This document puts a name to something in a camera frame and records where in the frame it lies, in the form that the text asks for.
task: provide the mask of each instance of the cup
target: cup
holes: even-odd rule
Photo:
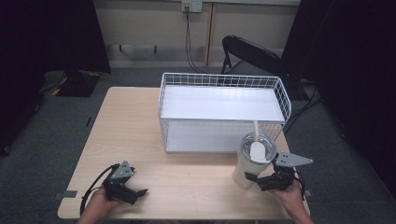
[[[247,134],[241,142],[237,152],[237,163],[233,170],[233,182],[241,188],[248,188],[254,182],[245,178],[245,172],[259,175],[264,171],[276,155],[274,141],[264,134],[259,136],[259,141],[254,141],[255,133]]]

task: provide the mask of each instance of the human hand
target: human hand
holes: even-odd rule
[[[115,207],[124,203],[125,202],[118,199],[109,201],[105,189],[99,188],[93,192],[87,207],[78,220],[78,224],[96,223],[100,219],[107,217]]]
[[[282,202],[295,224],[314,223],[305,210],[300,183],[297,180],[294,180],[287,189],[271,189],[269,191]]]

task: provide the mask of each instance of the white wire basket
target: white wire basket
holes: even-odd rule
[[[255,120],[275,141],[291,104],[279,77],[164,73],[158,109],[166,152],[236,152]]]

